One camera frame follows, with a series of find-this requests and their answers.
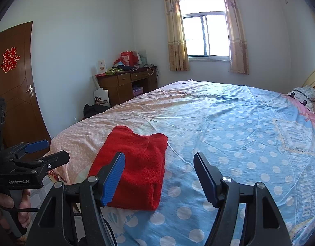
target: curtain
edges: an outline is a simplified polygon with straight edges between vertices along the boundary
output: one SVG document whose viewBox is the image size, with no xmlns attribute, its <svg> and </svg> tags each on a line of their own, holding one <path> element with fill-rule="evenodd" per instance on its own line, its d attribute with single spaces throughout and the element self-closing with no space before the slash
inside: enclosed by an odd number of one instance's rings
<svg viewBox="0 0 315 246">
<path fill-rule="evenodd" d="M 168 51 L 170 70 L 188 71 L 188 53 L 184 25 L 180 12 L 180 0 L 164 0 L 168 27 Z"/>
<path fill-rule="evenodd" d="M 225 4 L 230 40 L 230 71 L 248 75 L 247 43 L 238 3 L 237 0 L 225 0 Z"/>
</svg>

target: blue clamp handle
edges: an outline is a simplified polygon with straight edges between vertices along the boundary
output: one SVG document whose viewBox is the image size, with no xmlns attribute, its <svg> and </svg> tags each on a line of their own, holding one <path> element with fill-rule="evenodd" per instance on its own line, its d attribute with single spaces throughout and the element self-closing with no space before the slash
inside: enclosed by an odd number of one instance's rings
<svg viewBox="0 0 315 246">
<path fill-rule="evenodd" d="M 49 143 L 47 140 L 42 140 L 42 141 L 37 141 L 37 142 L 34 142 L 34 143 L 29 143 L 25 148 L 24 148 L 24 151 L 27 153 L 27 154 L 31 154 L 31 153 L 34 153 L 36 151 L 41 151 L 41 150 L 44 150 L 46 148 L 49 147 Z"/>
</svg>

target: white paper bag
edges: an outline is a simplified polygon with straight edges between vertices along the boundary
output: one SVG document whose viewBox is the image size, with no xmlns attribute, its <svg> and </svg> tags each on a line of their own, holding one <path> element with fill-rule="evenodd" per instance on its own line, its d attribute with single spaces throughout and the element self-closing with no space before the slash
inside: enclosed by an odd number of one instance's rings
<svg viewBox="0 0 315 246">
<path fill-rule="evenodd" d="M 95 104 L 110 106 L 109 92 L 107 90 L 103 90 L 103 88 L 94 90 L 94 99 Z"/>
</svg>

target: bedsheet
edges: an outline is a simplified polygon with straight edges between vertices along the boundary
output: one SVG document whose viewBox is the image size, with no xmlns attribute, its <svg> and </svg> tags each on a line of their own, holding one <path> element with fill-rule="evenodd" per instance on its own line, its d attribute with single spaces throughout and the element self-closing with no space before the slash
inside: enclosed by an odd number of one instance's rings
<svg viewBox="0 0 315 246">
<path fill-rule="evenodd" d="M 102 209 L 119 245 L 204 245 L 217 210 L 193 169 L 198 151 L 239 183 L 264 182 L 293 245 L 303 245 L 315 229 L 315 114 L 293 98 L 247 86 L 176 82 L 57 135 L 49 154 L 65 150 L 70 161 L 54 176 L 67 184 L 83 181 L 116 125 L 169 139 L 158 209 Z M 239 245 L 244 214 L 242 204 L 232 246 Z"/>
</svg>

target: folded red cloth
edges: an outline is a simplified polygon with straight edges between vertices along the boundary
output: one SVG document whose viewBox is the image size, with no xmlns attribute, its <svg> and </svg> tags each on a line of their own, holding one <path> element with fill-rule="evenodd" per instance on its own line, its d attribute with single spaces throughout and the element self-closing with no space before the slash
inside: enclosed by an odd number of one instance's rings
<svg viewBox="0 0 315 246">
<path fill-rule="evenodd" d="M 97 175 L 115 153 L 123 152 L 126 165 L 108 206 L 154 211 L 162 191 L 165 151 L 168 137 L 161 134 L 141 136 L 126 126 L 116 126 L 98 152 L 88 176 Z"/>
</svg>

